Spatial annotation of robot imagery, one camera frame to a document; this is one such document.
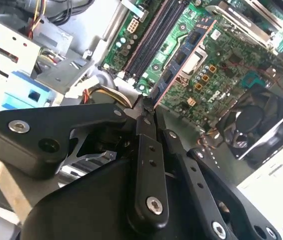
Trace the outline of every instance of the silver metal part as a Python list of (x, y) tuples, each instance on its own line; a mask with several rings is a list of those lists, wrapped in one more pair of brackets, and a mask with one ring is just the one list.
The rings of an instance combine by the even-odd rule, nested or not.
[(172, 132), (172, 131), (169, 133), (169, 135), (170, 135), (173, 139), (177, 138), (176, 134), (175, 134), (174, 132)]
[(0, 71), (8, 76), (11, 72), (30, 76), (39, 51), (38, 45), (0, 23)]
[(201, 159), (204, 158), (204, 155), (203, 155), (201, 152), (199, 152), (199, 151), (196, 151), (196, 155), (197, 155), (199, 158), (201, 158)]
[(36, 81), (65, 95), (72, 86), (83, 78), (90, 67), (94, 65), (93, 62), (86, 62), (84, 66), (77, 69), (72, 65), (72, 62), (76, 62), (79, 59), (83, 60), (82, 56), (71, 50), (68, 51), (66, 59), (57, 65), (47, 62), (50, 68), (39, 74)]
[(71, 46), (73, 36), (51, 23), (46, 17), (33, 31), (33, 40), (53, 50), (57, 54), (65, 56)]
[(269, 227), (266, 227), (267, 233), (273, 238), (273, 239), (277, 239), (276, 234), (273, 232), (273, 230), (271, 230)]
[(22, 224), (33, 207), (57, 189), (58, 177), (35, 180), (0, 161), (0, 190)]
[(121, 3), (130, 11), (132, 11), (134, 14), (136, 14), (137, 17), (139, 17), (140, 19), (143, 18), (145, 13), (142, 10), (140, 10), (137, 6), (135, 6), (130, 0), (121, 0)]
[(206, 10), (212, 14), (223, 16), (247, 37), (251, 38), (262, 47), (269, 47), (271, 37), (247, 17), (233, 9), (228, 3), (221, 1), (218, 5), (207, 6)]
[(121, 116), (122, 115), (122, 113), (120, 112), (120, 111), (118, 111), (118, 110), (115, 110), (115, 111), (113, 111), (117, 116)]
[(277, 30), (283, 28), (283, 20), (276, 17), (270, 11), (267, 10), (258, 0), (243, 0), (248, 5), (250, 5), (257, 13), (263, 16), (270, 24), (274, 26)]
[(14, 120), (8, 124), (8, 127), (11, 131), (18, 133), (18, 134), (25, 134), (28, 133), (31, 129), (29, 124), (22, 120)]
[(226, 231), (219, 222), (214, 221), (212, 223), (212, 229), (220, 239), (226, 239)]
[(156, 215), (160, 215), (163, 212), (163, 205), (156, 197), (150, 196), (146, 200), (147, 208)]

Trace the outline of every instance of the metal screw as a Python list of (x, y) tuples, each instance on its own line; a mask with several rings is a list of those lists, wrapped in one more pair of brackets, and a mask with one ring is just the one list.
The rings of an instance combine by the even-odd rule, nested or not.
[(18, 133), (18, 134), (25, 134), (29, 132), (31, 127), (29, 124), (22, 120), (14, 120), (8, 124), (8, 127), (11, 131)]
[(201, 4), (202, 4), (202, 1), (201, 1), (201, 0), (196, 0), (196, 1), (195, 1), (195, 6), (196, 6), (196, 7), (199, 7)]
[(200, 151), (196, 151), (195, 153), (196, 153), (197, 157), (199, 157), (201, 159), (204, 158), (204, 155)]
[(226, 239), (226, 231), (219, 222), (214, 221), (212, 223), (212, 229), (220, 239)]
[(151, 125), (151, 124), (152, 124), (147, 118), (144, 118), (143, 121), (144, 121), (145, 123), (147, 123), (148, 125)]
[(174, 132), (172, 132), (172, 131), (169, 133), (169, 135), (170, 135), (173, 139), (176, 139), (176, 138), (177, 138), (176, 134), (175, 134)]
[(277, 239), (276, 234), (273, 232), (273, 230), (271, 230), (269, 227), (266, 227), (267, 232), (269, 233), (269, 235), (273, 238), (273, 239)]
[(115, 110), (115, 111), (113, 111), (117, 116), (121, 116), (122, 115), (122, 113), (120, 112), (120, 111), (118, 111), (118, 110)]
[(146, 200), (148, 209), (156, 215), (160, 215), (163, 212), (163, 205), (156, 197), (150, 196)]

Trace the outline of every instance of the mounting hole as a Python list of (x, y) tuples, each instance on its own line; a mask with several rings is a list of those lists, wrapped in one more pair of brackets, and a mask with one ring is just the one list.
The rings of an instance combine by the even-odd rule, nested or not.
[(260, 226), (253, 226), (253, 228), (255, 229), (255, 231), (257, 232), (257, 234), (262, 238), (262, 239), (267, 239), (266, 233), (262, 230), (262, 228)]
[(153, 167), (156, 167), (157, 164), (154, 160), (149, 160), (150, 165), (152, 165)]
[(56, 153), (60, 149), (60, 144), (54, 139), (50, 138), (43, 138), (38, 142), (38, 146), (41, 150), (50, 154)]

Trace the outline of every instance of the metal bracket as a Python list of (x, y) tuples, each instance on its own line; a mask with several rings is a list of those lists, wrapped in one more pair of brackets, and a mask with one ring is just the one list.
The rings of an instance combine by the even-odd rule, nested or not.
[[(73, 129), (121, 127), (126, 120), (124, 112), (113, 104), (1, 111), (0, 161), (33, 178), (52, 178), (68, 155)], [(13, 121), (17, 130), (9, 125)]]
[(165, 159), (174, 162), (177, 177), (186, 183), (206, 237), (216, 240), (237, 239), (225, 224), (198, 164), (186, 156), (179, 137), (169, 129), (163, 131), (163, 136), (167, 155), (170, 155)]
[(148, 112), (137, 118), (136, 135), (128, 221), (137, 232), (147, 234), (164, 228), (169, 219), (163, 148), (156, 141), (154, 117)]
[(197, 162), (214, 197), (229, 209), (231, 218), (234, 219), (231, 226), (236, 236), (244, 240), (273, 240), (273, 236), (267, 233), (271, 229), (276, 239), (281, 240), (274, 226), (221, 174), (209, 152), (207, 148), (197, 146), (189, 150), (187, 155)]

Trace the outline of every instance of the wire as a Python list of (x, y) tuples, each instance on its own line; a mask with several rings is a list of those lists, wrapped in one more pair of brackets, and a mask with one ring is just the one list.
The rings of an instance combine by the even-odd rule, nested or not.
[(119, 98), (117, 98), (116, 96), (110, 94), (109, 92), (107, 92), (107, 91), (105, 91), (105, 90), (103, 90), (103, 89), (99, 89), (99, 90), (97, 90), (96, 92), (110, 96), (111, 98), (115, 99), (117, 102), (119, 102), (119, 103), (120, 103), (121, 105), (123, 105), (124, 107), (130, 107), (129, 105), (127, 105), (127, 103), (121, 101)]
[[(222, 67), (222, 69), (227, 69), (229, 67), (236, 67), (236, 66), (241, 66), (241, 67), (244, 67), (244, 68), (247, 68), (247, 69), (250, 69), (250, 70), (255, 70), (255, 71), (261, 72), (262, 74), (264, 74), (264, 75), (266, 75), (268, 77), (271, 77), (266, 71), (264, 71), (262, 69), (259, 69), (259, 68), (253, 67), (253, 66), (246, 66), (246, 65), (240, 64), (240, 63), (234, 63), (232, 65), (228, 65), (228, 66)], [(283, 86), (279, 83), (279, 79), (275, 79), (275, 83), (283, 91)]]
[(109, 91), (109, 92), (112, 92), (113, 94), (119, 96), (120, 98), (122, 98), (126, 103), (127, 105), (132, 109), (133, 108), (133, 105), (131, 104), (130, 100), (124, 95), (122, 94), (121, 92), (117, 91), (117, 90), (114, 90), (114, 89), (111, 89), (109, 87), (106, 87), (106, 86), (102, 86), (102, 88), (106, 91)]

